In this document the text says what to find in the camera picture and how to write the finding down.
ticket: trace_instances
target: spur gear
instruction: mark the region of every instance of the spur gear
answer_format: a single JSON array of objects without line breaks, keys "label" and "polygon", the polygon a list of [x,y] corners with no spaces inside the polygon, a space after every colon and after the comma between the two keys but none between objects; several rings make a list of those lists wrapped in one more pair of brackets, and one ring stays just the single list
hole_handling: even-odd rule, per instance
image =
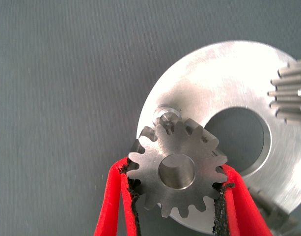
[{"label": "spur gear", "polygon": [[216,171],[227,162],[216,149],[218,144],[219,140],[198,123],[192,119],[183,123],[176,115],[159,118],[155,130],[146,126],[128,156],[138,169],[127,172],[128,178],[140,180],[136,191],[146,195],[145,208],[160,204],[162,217],[177,207],[186,218],[189,205],[203,212],[204,196],[219,197],[213,183],[227,180]]}]

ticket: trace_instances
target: large aluminum disc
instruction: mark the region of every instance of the large aluminum disc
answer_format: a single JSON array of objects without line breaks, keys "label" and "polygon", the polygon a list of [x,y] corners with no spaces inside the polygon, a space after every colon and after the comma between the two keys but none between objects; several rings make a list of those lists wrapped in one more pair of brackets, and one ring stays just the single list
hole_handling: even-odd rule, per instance
[{"label": "large aluminum disc", "polygon": [[[151,90],[137,137],[144,126],[153,127],[153,113],[160,104],[181,111],[183,120],[192,118],[203,127],[228,108],[253,111],[262,125],[263,148],[241,175],[248,186],[263,190],[286,212],[292,212],[301,203],[301,126],[276,119],[276,111],[269,107],[273,98],[267,96],[274,90],[271,79],[278,78],[277,70],[290,61],[294,59],[276,48],[246,41],[213,44],[192,52],[168,69]],[[190,206],[188,218],[181,218],[177,209],[170,216],[189,228],[211,233],[214,206],[211,199],[205,202],[203,213]]]}]

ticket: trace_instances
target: gray fabric surface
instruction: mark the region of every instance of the gray fabric surface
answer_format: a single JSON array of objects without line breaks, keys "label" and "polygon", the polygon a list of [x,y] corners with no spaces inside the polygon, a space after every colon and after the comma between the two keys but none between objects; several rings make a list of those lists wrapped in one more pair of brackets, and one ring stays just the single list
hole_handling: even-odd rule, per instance
[{"label": "gray fabric surface", "polygon": [[[92,235],[157,79],[233,39],[301,58],[301,1],[1,0],[0,236]],[[137,206],[143,236],[202,235]]]}]

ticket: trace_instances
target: center hole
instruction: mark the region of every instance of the center hole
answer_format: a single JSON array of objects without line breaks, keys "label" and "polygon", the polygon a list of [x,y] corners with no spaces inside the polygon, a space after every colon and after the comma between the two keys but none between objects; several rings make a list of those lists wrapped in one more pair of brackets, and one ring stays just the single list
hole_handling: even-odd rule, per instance
[{"label": "center hole", "polygon": [[195,178],[195,166],[188,156],[172,154],[160,163],[158,173],[166,186],[184,189],[189,187]]}]

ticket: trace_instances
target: machined metal part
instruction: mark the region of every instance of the machined metal part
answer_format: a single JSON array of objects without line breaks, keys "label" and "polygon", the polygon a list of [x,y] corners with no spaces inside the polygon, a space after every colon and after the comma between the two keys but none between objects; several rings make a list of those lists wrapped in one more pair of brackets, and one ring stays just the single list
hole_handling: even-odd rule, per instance
[{"label": "machined metal part", "polygon": [[[267,91],[274,90],[270,81],[278,78],[278,69],[293,62],[281,50],[247,41],[223,42],[192,52],[169,68],[151,90],[140,114],[137,138],[145,126],[155,129],[153,112],[161,104],[180,111],[183,121],[192,118],[203,127],[229,108],[252,111],[262,126],[263,148],[241,175],[247,186],[261,189],[290,213],[301,203],[301,125],[276,119],[277,109],[268,106],[274,98]],[[189,206],[189,216],[182,218],[174,208],[170,217],[211,234],[214,201],[206,196],[204,202],[204,212]]]},{"label": "machined metal part", "polygon": [[185,218],[189,205],[203,212],[203,197],[219,197],[213,184],[225,182],[227,176],[216,172],[216,167],[227,157],[216,150],[219,140],[215,136],[192,119],[183,123],[176,110],[166,108],[167,112],[157,113],[154,130],[142,130],[139,147],[128,156],[138,169],[129,170],[127,176],[140,180],[137,191],[146,195],[146,209],[160,204],[162,216],[168,217],[177,207]]},{"label": "machined metal part", "polygon": [[301,124],[301,60],[288,63],[278,74],[280,78],[271,81],[275,90],[268,92],[275,97],[270,106],[277,109],[278,118]]}]

